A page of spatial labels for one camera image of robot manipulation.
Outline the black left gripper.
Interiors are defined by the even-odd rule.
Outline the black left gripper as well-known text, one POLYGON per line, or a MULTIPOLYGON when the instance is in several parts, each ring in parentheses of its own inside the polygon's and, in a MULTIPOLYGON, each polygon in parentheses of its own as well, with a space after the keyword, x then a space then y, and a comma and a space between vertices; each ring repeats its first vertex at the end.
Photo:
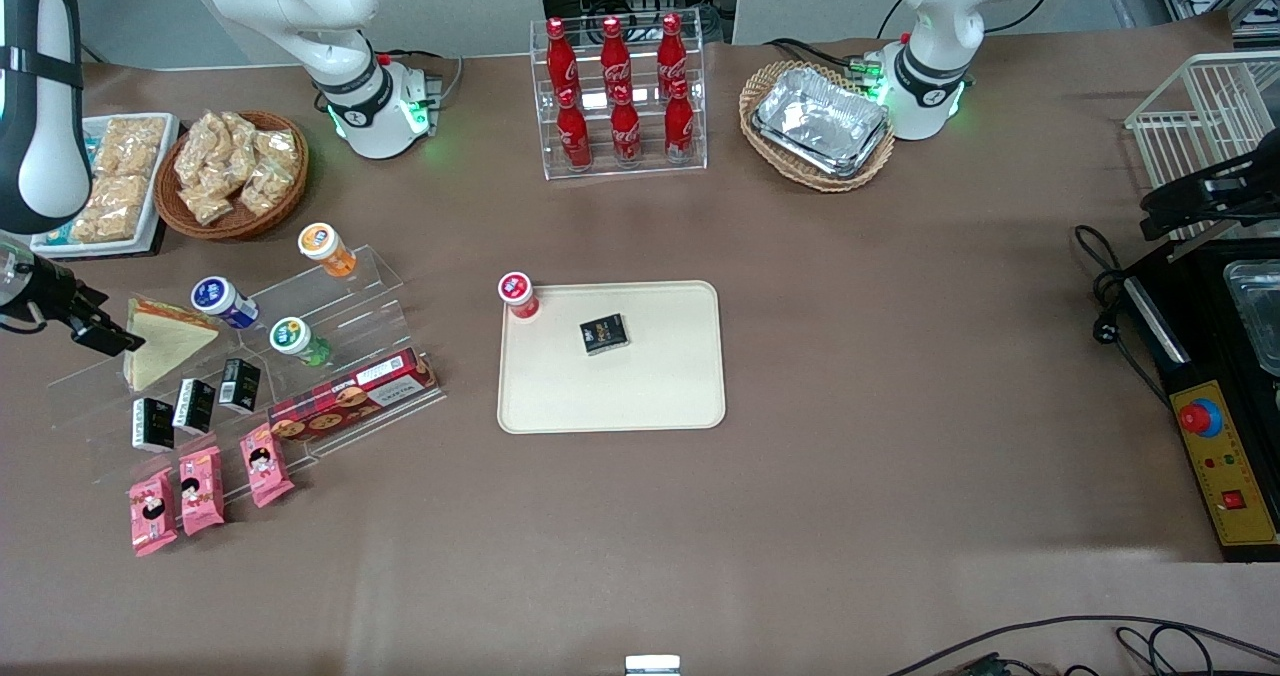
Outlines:
POLYGON ((1251 155, 1239 164, 1201 175, 1199 187, 1160 187, 1140 201, 1144 239, 1190 239, 1204 230, 1204 220, 1239 221, 1252 227, 1277 220, 1277 154, 1251 155))

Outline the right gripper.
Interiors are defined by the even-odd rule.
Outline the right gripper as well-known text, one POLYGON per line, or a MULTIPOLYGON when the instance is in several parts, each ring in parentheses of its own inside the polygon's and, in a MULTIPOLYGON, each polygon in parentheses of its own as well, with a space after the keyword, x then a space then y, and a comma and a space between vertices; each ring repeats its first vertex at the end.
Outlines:
POLYGON ((79 280, 73 271, 37 255, 18 261, 18 319, 37 324, 59 321, 72 341, 108 357, 134 352, 146 343, 111 320, 102 306, 109 297, 79 280))

